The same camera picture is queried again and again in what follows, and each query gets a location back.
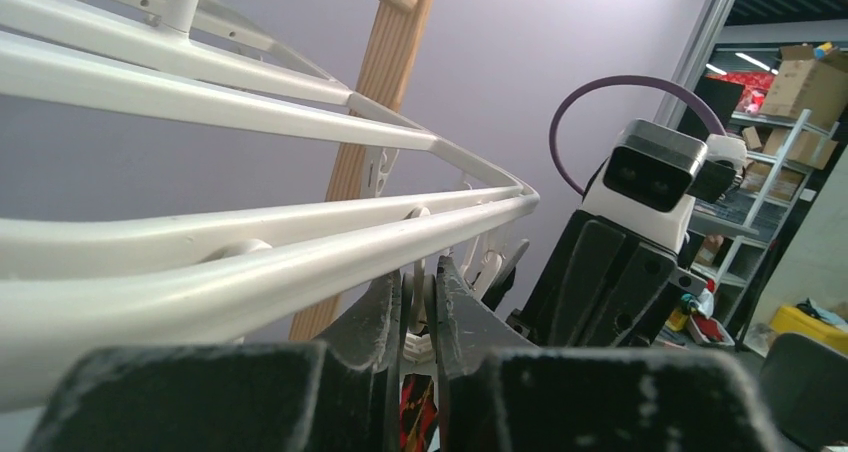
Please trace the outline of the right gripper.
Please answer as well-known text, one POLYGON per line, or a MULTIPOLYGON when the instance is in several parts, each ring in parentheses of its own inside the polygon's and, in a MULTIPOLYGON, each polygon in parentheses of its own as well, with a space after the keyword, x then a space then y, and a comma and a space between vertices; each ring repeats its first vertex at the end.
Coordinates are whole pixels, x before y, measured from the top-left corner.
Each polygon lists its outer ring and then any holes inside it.
POLYGON ((540 347, 649 347, 705 287, 676 253, 578 210, 507 323, 540 347))

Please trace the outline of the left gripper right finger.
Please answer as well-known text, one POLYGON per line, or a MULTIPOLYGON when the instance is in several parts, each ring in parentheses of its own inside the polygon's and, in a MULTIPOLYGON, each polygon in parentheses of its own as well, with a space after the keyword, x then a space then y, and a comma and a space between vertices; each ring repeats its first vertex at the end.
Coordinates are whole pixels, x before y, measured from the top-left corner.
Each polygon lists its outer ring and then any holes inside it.
POLYGON ((503 365, 531 343, 475 298, 453 258, 438 260, 433 293, 443 451, 511 451, 503 365))

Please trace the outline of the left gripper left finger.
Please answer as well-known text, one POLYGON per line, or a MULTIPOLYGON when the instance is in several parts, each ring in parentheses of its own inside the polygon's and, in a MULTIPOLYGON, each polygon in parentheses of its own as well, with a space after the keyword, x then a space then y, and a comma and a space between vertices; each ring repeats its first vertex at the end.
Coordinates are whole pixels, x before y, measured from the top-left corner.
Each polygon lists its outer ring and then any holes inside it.
POLYGON ((327 343, 317 402, 321 451, 397 451, 403 277, 393 271, 319 338, 327 343))

